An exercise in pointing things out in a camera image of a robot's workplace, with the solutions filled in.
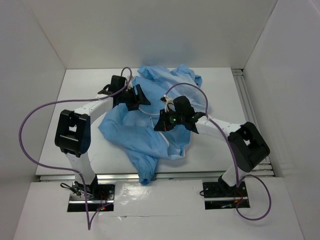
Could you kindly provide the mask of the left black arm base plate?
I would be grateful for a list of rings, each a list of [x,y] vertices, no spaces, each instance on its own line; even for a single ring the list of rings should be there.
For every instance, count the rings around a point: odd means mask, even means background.
[[[77,190],[77,193],[71,192],[69,195],[69,202],[72,204],[84,204],[85,193],[80,190],[75,183],[72,183],[71,187]],[[88,193],[87,200],[89,204],[98,203],[113,203],[115,198],[114,183],[99,184],[95,193]]]

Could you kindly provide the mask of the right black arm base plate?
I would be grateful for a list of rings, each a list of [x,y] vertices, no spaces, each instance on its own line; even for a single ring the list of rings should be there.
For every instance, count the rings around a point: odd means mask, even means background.
[[[242,182],[239,187],[229,187],[217,181],[203,182],[202,186],[205,198],[241,198],[248,196],[245,182]]]

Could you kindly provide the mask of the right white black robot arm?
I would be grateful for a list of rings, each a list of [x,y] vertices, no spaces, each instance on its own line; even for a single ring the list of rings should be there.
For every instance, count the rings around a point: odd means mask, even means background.
[[[207,135],[227,143],[233,160],[231,166],[218,179],[218,190],[223,196],[230,196],[260,162],[270,154],[270,149],[252,122],[230,123],[196,112],[186,96],[175,99],[163,95],[164,109],[154,127],[157,132],[168,132],[176,126],[184,126],[190,132]]]

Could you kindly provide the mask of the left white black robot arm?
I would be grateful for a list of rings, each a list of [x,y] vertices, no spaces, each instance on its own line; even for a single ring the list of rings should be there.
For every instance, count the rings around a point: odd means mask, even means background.
[[[54,143],[68,158],[71,168],[76,170],[75,185],[88,200],[99,193],[98,178],[88,155],[91,124],[119,104],[125,104],[128,111],[135,111],[140,105],[148,106],[151,102],[139,84],[133,86],[127,78],[113,75],[96,98],[75,110],[65,109],[59,115]]]

